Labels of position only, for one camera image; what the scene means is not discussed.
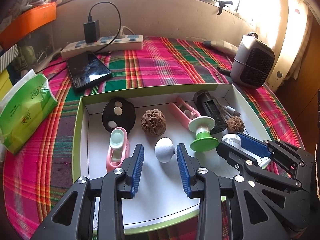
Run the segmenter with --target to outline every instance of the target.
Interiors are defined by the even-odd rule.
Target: plaid tablecloth
[[[4,164],[5,205],[17,232],[29,239],[51,208],[72,185],[72,140],[79,98],[82,95],[144,86],[190,83],[230,83],[215,67],[230,69],[223,54],[201,43],[144,37],[143,50],[113,52],[100,58],[112,70],[112,79],[84,93],[71,86],[66,63],[44,71],[58,106],[41,123],[17,156],[7,153]],[[263,86],[240,91],[260,118],[271,138],[280,138],[303,147],[289,115],[276,96]],[[277,172],[275,165],[269,170]],[[196,237],[197,218],[166,229],[139,235],[139,239],[186,239]],[[223,206],[224,239],[228,239],[228,220]]]

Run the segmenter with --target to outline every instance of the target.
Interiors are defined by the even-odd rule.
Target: orange box
[[[8,50],[28,33],[55,19],[56,4],[54,2],[28,10],[0,33],[0,45],[4,50]]]

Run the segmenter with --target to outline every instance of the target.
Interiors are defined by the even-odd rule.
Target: phone screen
[[[78,88],[111,73],[91,52],[72,57],[67,63],[73,84]]]

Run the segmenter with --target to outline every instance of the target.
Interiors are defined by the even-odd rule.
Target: plastic bag
[[[0,141],[13,154],[21,149],[58,104],[48,79],[42,74],[33,75],[31,70],[18,89],[16,84],[5,96],[5,105],[3,101],[0,105]]]

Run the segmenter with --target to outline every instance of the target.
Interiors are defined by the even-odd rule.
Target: white ball
[[[155,146],[155,154],[157,159],[162,163],[167,163],[174,155],[175,149],[169,138],[161,138]]]

